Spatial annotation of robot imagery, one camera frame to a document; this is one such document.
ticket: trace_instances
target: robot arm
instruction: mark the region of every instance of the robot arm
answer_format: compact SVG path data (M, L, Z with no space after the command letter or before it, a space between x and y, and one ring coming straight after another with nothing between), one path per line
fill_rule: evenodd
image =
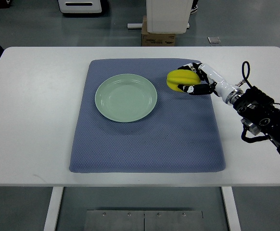
M247 77L244 75L244 65L248 65ZM242 116L243 132L242 139L245 142L256 142L270 140L280 154L280 107L276 108L274 99L267 96L255 86L251 86L247 78L250 73L248 62L242 65L244 81L237 85L231 85L207 64L187 64L179 69L187 69L198 74L200 80L206 84L194 86L178 85L178 88L191 95L210 94L214 92L221 97L223 102L233 105L233 108ZM244 93L239 86L244 82L249 85L249 89ZM260 132L264 136L247 138L246 132L249 131L255 136Z

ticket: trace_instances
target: white table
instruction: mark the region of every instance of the white table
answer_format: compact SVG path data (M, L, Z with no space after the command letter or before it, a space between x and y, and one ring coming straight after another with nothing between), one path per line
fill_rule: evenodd
M216 173L89 173L69 171L83 87L92 60L200 60L227 82L249 81L280 103L277 47L13 47L0 59L0 186L52 186L45 230L55 230L64 186L221 186L231 230L240 230L230 186L280 185L280 156L269 141L241 140L241 117L212 95L226 169Z

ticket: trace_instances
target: ceramic plate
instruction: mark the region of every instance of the ceramic plate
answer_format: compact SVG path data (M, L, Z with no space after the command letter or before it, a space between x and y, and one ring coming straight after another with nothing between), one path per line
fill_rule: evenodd
M106 118L128 123L147 116L155 107L157 92L144 77L121 74L104 81L95 94L95 104Z

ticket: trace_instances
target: table leg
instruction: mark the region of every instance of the table leg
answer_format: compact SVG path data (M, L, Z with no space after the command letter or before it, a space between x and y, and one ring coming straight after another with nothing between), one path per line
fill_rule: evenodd
M55 231L64 187L53 187L44 231Z
M221 187L230 231L241 231L232 187Z

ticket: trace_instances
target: gray placemat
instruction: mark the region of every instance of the gray placemat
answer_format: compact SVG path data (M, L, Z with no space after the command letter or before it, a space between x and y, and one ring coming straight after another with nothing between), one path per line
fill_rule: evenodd
M70 171L216 172L225 159L210 95L171 90L166 76L187 59L105 59L89 65L71 153ZM157 104L145 118L117 123L97 110L100 84L118 74L150 80Z

